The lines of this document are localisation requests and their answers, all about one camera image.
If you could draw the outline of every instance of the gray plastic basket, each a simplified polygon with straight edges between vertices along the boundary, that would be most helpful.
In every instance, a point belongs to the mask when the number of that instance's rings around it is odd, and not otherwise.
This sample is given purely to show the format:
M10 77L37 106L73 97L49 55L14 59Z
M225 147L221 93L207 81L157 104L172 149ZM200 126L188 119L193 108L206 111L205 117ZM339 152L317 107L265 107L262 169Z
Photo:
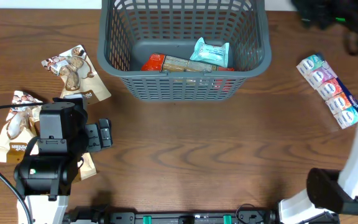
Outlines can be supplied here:
M141 72L152 53L189 59L196 41L230 43L236 72ZM98 61L141 100L225 100L272 52L263 0L103 0Z

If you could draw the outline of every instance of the white snack bag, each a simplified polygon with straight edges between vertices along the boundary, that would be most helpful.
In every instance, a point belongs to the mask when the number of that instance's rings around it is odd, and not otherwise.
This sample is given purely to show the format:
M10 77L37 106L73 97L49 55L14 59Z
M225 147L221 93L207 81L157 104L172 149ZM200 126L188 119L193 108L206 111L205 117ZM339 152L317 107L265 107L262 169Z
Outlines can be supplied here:
M208 45L205 44L204 38L201 37L194 46L194 52L190 60L227 68L229 63L229 43L225 43L222 47Z

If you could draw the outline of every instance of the green light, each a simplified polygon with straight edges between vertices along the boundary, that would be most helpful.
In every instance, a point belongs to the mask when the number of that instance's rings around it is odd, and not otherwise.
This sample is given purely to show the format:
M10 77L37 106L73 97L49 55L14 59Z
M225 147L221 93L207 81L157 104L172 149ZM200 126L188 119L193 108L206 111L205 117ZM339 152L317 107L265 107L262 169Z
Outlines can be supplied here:
M335 20L337 20L338 22L346 22L345 18L337 17L337 18L335 18Z

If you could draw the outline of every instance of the white wall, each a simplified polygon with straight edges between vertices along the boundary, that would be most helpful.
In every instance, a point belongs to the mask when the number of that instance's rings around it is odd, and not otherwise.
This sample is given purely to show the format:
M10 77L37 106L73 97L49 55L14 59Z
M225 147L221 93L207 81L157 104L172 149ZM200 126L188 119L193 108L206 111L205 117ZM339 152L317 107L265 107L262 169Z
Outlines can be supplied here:
M265 2L266 2L266 10L271 10L271 11L295 10L291 5L290 0L265 0ZM101 0L0 0L0 8L100 9Z

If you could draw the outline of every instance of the wood grain surface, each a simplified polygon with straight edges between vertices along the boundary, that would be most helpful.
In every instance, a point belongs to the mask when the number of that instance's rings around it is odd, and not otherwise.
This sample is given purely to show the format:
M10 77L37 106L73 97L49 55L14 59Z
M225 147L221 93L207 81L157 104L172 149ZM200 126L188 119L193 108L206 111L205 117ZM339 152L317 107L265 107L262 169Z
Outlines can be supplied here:
M83 44L112 97L88 110L112 121L114 147L93 154L99 174L74 184L69 209L110 203L139 212L273 207L305 188L312 167L342 169L356 127L341 130L295 65L324 54L358 97L358 58L342 27L306 30L294 12L268 12L273 60L219 103L144 103L98 65L100 11L0 10L0 105L14 90L50 101L63 88L41 61ZM8 110L0 110L0 131ZM13 180L14 164L0 171ZM16 199L0 182L0 223L16 223ZM343 223L358 217L342 216Z

